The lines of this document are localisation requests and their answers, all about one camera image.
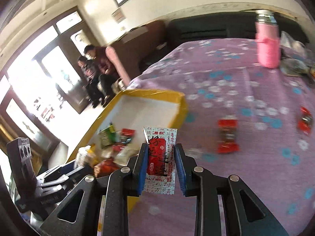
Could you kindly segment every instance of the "white candy wrapper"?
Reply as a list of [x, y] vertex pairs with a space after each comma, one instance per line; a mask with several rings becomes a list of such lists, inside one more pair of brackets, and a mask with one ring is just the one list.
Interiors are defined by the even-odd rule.
[[164, 174], [167, 176], [156, 176], [146, 174], [144, 191], [156, 194], [174, 194], [175, 189], [175, 160], [174, 160], [174, 146], [176, 143], [177, 129], [165, 129], [165, 128], [143, 128], [145, 138], [149, 144], [150, 154], [150, 140], [153, 139], [165, 139], [165, 169]]

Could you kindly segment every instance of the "man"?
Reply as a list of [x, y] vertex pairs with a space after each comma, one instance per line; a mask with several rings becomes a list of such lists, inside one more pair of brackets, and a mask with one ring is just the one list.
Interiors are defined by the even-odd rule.
[[114, 96], [111, 86], [119, 79], [113, 63], [108, 59], [105, 47], [95, 47], [94, 45], [87, 45], [84, 49], [84, 54], [94, 60], [100, 70], [99, 80], [102, 85], [103, 91], [109, 96], [110, 101]]
[[99, 73], [95, 70], [92, 61], [89, 61], [86, 57], [80, 56], [78, 58], [78, 65], [82, 69], [84, 75], [88, 78], [89, 83], [85, 86], [86, 91], [89, 94], [90, 102], [93, 103], [93, 107], [97, 107], [100, 103], [100, 98], [102, 99], [101, 104], [105, 103], [105, 96], [97, 88], [99, 82], [98, 76]]

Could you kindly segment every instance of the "dark red jacket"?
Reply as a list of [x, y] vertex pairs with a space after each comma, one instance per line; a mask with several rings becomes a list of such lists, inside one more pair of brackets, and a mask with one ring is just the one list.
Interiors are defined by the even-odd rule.
[[105, 74], [105, 72], [108, 70], [106, 73], [107, 75], [111, 75], [115, 79], [118, 79], [119, 75], [116, 71], [114, 64], [106, 56], [106, 53], [105, 53], [106, 48], [105, 47], [95, 47], [95, 50], [96, 50], [96, 55], [95, 55], [94, 62], [95, 62], [95, 64], [98, 65], [100, 72], [102, 74]]

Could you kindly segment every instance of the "pink cylinder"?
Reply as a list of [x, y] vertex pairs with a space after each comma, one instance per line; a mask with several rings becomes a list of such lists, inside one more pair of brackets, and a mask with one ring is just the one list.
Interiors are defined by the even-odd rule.
[[258, 62], [268, 68], [280, 64], [280, 38], [277, 25], [256, 22]]

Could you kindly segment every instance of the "thermos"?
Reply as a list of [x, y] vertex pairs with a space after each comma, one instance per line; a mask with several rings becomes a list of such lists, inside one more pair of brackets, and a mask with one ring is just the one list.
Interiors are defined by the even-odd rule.
[[277, 21], [267, 10], [256, 11], [256, 42], [258, 62], [268, 68], [280, 64], [280, 38]]

